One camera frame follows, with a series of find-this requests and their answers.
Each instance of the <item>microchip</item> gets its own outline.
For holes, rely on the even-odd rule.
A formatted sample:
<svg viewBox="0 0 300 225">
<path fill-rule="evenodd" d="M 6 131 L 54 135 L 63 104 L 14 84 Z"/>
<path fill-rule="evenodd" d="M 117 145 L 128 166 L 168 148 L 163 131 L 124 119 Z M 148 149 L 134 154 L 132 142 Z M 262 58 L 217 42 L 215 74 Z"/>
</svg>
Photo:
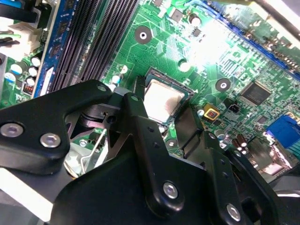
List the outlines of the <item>microchip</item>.
<svg viewBox="0 0 300 225">
<path fill-rule="evenodd" d="M 193 32 L 193 36 L 194 36 L 194 37 L 197 37 L 197 36 L 199 36 L 200 34 L 201 34 L 201 30 L 199 30 L 199 29 L 195 29 L 194 32 Z"/>
<path fill-rule="evenodd" d="M 73 5 L 74 5 L 74 0 L 66 0 L 64 10 L 67 11 L 72 9 Z"/>
<path fill-rule="evenodd" d="M 156 5 L 157 7 L 160 7 L 162 3 L 163 0 L 154 0 L 154 5 Z"/>
<path fill-rule="evenodd" d="M 59 43 L 59 44 L 56 44 L 56 45 L 52 48 L 51 53 L 50 53 L 50 56 L 51 56 L 51 57 L 53 57 L 54 55 L 56 55 L 57 53 L 60 52 L 60 46 L 61 46 L 61 44 Z"/>
<path fill-rule="evenodd" d="M 241 95 L 250 103 L 259 106 L 271 95 L 271 92 L 260 83 L 252 82 L 242 91 Z"/>
<path fill-rule="evenodd" d="M 267 117 L 262 116 L 261 118 L 258 119 L 257 122 L 260 124 L 264 124 L 267 121 L 267 119 L 268 119 Z"/>
<path fill-rule="evenodd" d="M 214 125 L 215 125 L 215 126 L 220 126 L 220 125 L 221 125 L 221 123 L 222 123 L 221 121 L 219 121 L 219 120 L 216 120 L 216 121 L 214 122 Z"/>
<path fill-rule="evenodd" d="M 171 16 L 171 19 L 176 22 L 179 22 L 182 19 L 182 17 L 183 17 L 183 13 L 180 12 L 178 9 L 175 9 L 174 13 Z"/>
<path fill-rule="evenodd" d="M 60 22 L 56 36 L 61 36 L 67 29 L 69 21 Z"/>
</svg>

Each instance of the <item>motherboard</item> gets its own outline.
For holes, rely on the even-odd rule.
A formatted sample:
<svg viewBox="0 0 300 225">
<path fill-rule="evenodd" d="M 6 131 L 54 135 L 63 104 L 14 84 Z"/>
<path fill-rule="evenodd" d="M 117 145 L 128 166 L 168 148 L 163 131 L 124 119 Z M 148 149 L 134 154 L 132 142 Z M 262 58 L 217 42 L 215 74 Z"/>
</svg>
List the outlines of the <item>motherboard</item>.
<svg viewBox="0 0 300 225">
<path fill-rule="evenodd" d="M 283 116 L 300 124 L 300 42 L 254 2 L 223 2 L 62 1 L 52 32 L 44 33 L 47 51 L 34 88 L 24 91 L 26 71 L 19 85 L 6 78 L 0 106 L 89 79 L 134 91 L 142 77 L 147 114 L 170 153 L 184 157 L 174 120 L 191 105 L 224 150 L 233 145 L 251 158 L 247 143 L 277 143 L 269 128 Z M 29 67 L 43 46 L 23 59 Z M 14 63 L 8 58 L 6 72 Z M 102 132 L 74 143 L 92 150 Z M 279 148 L 300 157 L 297 138 Z"/>
</svg>

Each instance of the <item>white connector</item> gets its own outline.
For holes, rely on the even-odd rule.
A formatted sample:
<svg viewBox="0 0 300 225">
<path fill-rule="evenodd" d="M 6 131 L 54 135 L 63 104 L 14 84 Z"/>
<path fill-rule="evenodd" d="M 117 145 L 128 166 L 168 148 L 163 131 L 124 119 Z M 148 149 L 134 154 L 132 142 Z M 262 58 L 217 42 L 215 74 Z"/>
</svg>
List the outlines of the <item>white connector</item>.
<svg viewBox="0 0 300 225">
<path fill-rule="evenodd" d="M 21 36 L 20 38 L 14 38 L 20 44 L 8 48 L 2 47 L 0 48 L 0 53 L 16 61 L 21 61 L 25 56 L 40 47 L 42 29 L 35 29 L 25 22 L 10 25 L 7 29 Z"/>
</svg>

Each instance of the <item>blue ram slot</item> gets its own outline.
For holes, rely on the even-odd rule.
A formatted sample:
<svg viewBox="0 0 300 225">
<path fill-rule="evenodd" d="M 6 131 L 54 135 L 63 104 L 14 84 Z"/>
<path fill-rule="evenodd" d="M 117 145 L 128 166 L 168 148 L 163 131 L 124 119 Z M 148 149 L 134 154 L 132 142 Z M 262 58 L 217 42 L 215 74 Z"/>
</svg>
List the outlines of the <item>blue ram slot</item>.
<svg viewBox="0 0 300 225">
<path fill-rule="evenodd" d="M 54 71 L 58 65 L 60 54 L 66 41 L 70 24 L 76 9 L 78 0 L 61 0 L 55 18 L 49 45 L 45 54 L 41 73 L 38 78 L 34 98 L 47 93 L 48 87 L 53 81 Z"/>
</svg>

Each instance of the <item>metal wire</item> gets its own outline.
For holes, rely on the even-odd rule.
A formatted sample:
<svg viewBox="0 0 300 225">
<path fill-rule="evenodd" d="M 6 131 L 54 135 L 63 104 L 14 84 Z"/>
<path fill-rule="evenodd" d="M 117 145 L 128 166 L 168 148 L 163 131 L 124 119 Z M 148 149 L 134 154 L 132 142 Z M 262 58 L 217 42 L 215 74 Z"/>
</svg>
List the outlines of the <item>metal wire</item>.
<svg viewBox="0 0 300 225">
<path fill-rule="evenodd" d="M 81 165 L 81 169 L 82 169 L 83 174 L 86 173 L 85 168 L 84 168 L 84 164 L 83 164 L 83 160 L 86 159 L 86 158 L 92 157 L 92 155 L 93 155 L 94 152 L 96 151 L 96 148 L 98 147 L 100 141 L 101 141 L 102 138 L 104 137 L 105 133 L 106 133 L 106 129 L 104 129 L 104 130 L 102 131 L 100 137 L 98 138 L 98 140 L 97 140 L 97 142 L 96 142 L 96 144 L 95 144 L 93 150 L 90 152 L 90 154 L 87 155 L 87 156 L 83 156 L 83 157 L 80 158 L 80 165 Z"/>
</svg>

